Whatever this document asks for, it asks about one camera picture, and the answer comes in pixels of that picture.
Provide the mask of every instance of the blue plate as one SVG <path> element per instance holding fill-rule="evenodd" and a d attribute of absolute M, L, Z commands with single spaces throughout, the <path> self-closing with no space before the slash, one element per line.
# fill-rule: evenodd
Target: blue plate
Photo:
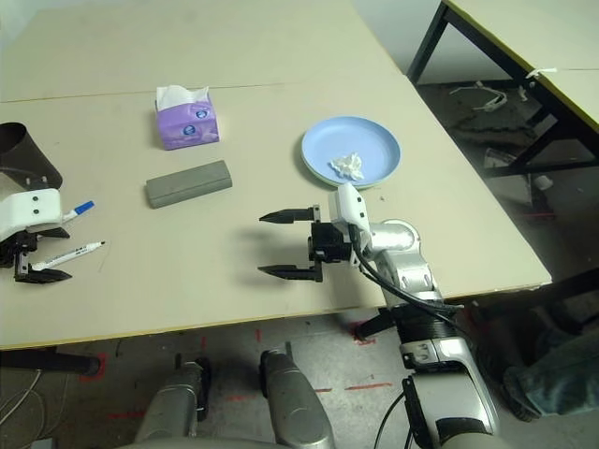
<path fill-rule="evenodd" d="M 330 161 L 356 152 L 364 179 L 339 176 Z M 310 128 L 301 141 L 301 156 L 315 176 L 332 185 L 351 182 L 366 188 L 384 181 L 400 164 L 400 145 L 386 128 L 360 117 L 334 117 Z"/>

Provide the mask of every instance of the white wall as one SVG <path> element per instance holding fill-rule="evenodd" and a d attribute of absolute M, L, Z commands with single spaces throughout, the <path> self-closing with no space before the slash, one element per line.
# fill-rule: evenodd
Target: white wall
<path fill-rule="evenodd" d="M 62 7 L 85 1 L 0 0 L 0 50 L 14 39 L 39 9 Z M 440 0 L 352 1 L 364 21 L 405 73 Z M 507 78 L 506 74 L 449 26 L 421 80 L 422 82 L 444 82 L 501 78 Z"/>
<path fill-rule="evenodd" d="M 405 73 L 440 0 L 352 0 L 393 60 Z M 482 51 L 447 26 L 421 82 L 508 78 Z"/>

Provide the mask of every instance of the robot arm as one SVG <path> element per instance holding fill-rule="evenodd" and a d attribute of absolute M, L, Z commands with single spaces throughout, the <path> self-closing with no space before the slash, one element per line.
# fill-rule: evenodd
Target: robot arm
<path fill-rule="evenodd" d="M 319 209 L 293 210 L 291 215 L 286 210 L 284 218 L 280 212 L 261 218 L 272 223 L 313 220 L 308 244 L 314 265 L 260 269 L 284 279 L 316 282 L 323 280 L 323 263 L 346 261 L 366 270 L 383 287 L 402 342 L 403 364 L 413 370 L 402 384 L 416 443 L 422 448 L 449 448 L 476 447 L 482 441 L 480 447 L 507 447 L 497 437 L 498 418 L 489 391 L 465 339 L 452 325 L 456 307 L 444 303 L 414 227 L 401 220 L 371 224 L 364 199 L 350 183 L 331 195 L 331 223 L 320 221 L 314 214 Z"/>

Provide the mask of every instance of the gray eraser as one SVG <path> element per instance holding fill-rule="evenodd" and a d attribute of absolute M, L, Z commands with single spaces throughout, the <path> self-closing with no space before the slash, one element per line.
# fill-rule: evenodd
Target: gray eraser
<path fill-rule="evenodd" d="M 147 180 L 146 194 L 150 206 L 157 209 L 185 199 L 227 189 L 232 185 L 225 161 L 217 161 Z"/>

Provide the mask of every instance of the white tissue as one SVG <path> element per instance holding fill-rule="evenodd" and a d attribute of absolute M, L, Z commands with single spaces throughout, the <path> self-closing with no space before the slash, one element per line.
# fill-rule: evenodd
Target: white tissue
<path fill-rule="evenodd" d="M 208 101 L 208 87 L 198 91 L 188 91 L 182 86 L 171 85 L 156 88 L 156 108 L 158 110 L 197 101 Z"/>
<path fill-rule="evenodd" d="M 349 178 L 353 181 L 364 179 L 362 175 L 362 160 L 356 152 L 352 152 L 348 156 L 338 157 L 329 162 L 330 166 L 337 172 L 339 176 Z"/>

